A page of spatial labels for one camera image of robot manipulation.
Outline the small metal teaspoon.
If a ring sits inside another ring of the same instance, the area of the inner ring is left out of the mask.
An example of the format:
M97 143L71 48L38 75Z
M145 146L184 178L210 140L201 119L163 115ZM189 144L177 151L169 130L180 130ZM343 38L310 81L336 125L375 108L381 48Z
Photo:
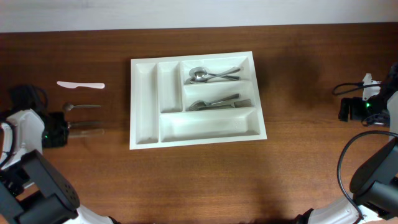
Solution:
M76 122L68 122L68 129L85 127L85 126L96 126L102 124L101 121L76 121Z
M71 103L65 103L63 105L63 110L69 112L73 109L89 109L89 108L100 108L101 105L73 105Z

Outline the metal knife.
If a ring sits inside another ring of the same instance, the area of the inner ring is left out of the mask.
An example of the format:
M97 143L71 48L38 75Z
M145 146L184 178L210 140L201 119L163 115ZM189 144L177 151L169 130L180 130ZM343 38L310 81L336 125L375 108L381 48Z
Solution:
M68 137L72 138L89 138L93 136L103 135L105 133L104 129L90 129L90 130L79 130L70 132Z

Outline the pink plastic knife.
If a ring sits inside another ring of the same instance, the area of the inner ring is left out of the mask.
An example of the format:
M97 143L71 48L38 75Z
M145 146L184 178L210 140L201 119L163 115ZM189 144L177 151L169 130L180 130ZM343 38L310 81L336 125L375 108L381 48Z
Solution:
M105 84L104 83L78 83L78 82L62 82L62 81L57 81L57 85L62 86L64 88L78 88L78 87L84 87L84 88L94 88L94 89L104 89Z

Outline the metal fork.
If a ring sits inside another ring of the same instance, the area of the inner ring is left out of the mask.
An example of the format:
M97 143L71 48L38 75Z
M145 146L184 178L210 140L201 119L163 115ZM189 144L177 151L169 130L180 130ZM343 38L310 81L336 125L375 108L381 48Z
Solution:
M233 94L233 95L221 98L221 99L213 100L213 101L197 100L188 107L188 111L196 111L202 107L217 105L217 104L223 103L225 101L239 99L240 97L241 97L241 95L239 93L236 93L236 94Z
M244 108L251 107L252 102L250 99L235 101L232 105L218 105L218 106L202 106L195 111L203 111L203 110L218 110L218 109L232 109L232 108Z

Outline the large metal spoon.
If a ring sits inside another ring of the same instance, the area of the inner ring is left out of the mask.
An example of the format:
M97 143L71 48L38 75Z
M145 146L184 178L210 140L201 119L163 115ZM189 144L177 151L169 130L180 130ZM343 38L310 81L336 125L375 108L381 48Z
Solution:
M227 71L225 71L225 72L221 72L221 73L216 74L216 75L230 75L230 76L232 76L233 73L238 73L238 72L240 72L240 71L241 71L241 68L240 68L240 67L233 67L233 68L230 68L229 70L227 70ZM207 71L207 69L204 68L204 67L195 67L195 68L193 68L193 69L191 69L191 70L189 71L190 78L188 78L187 80L185 80L184 84L207 83L209 80L211 80L211 79L213 79L213 78L216 78L216 77L206 76L203 80L196 80L195 77L194 77L194 73L195 73L195 72L205 72L205 73L209 73L209 72Z

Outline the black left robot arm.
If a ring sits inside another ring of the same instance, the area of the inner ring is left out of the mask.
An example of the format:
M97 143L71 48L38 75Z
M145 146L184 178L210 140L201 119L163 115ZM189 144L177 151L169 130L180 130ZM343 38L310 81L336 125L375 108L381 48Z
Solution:
M75 189L43 156L67 144L62 112L47 110L46 92L33 85L9 89L12 107L1 113L1 215L8 223L109 223L80 203Z

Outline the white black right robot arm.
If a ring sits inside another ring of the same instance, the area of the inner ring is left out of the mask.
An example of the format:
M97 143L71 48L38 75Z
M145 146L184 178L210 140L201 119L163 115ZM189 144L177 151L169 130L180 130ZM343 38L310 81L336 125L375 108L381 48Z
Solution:
M311 208L297 215L294 223L367 223L397 217L397 65L393 64L382 82L373 80L368 73L361 82L352 83L352 87L353 91L361 90L363 94L343 97L338 119L387 129L365 131L348 141L336 168L343 196L325 208ZM370 135L388 136L389 141L356 170L349 190L345 190L341 180L344 156L352 143Z

